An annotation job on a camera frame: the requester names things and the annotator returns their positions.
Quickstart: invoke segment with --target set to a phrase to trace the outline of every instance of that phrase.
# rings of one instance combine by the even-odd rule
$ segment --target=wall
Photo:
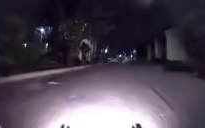
[[[169,61],[187,61],[187,55],[185,48],[182,45],[179,31],[176,29],[170,29],[165,32],[166,35],[166,51],[167,51],[167,60]]]

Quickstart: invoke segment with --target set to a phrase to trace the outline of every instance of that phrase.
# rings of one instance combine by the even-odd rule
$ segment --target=illuminated road surface
[[[0,84],[3,128],[205,128],[205,81],[158,66],[97,65]]]

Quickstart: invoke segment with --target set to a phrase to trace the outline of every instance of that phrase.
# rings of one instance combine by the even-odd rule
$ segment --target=street light
[[[44,28],[40,28],[40,31],[41,31],[41,33],[45,32]]]
[[[108,53],[108,49],[107,48],[104,50],[104,53]]]

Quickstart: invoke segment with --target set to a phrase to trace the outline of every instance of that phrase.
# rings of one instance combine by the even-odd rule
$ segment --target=road
[[[105,64],[0,84],[3,128],[205,128],[205,81],[160,66]]]

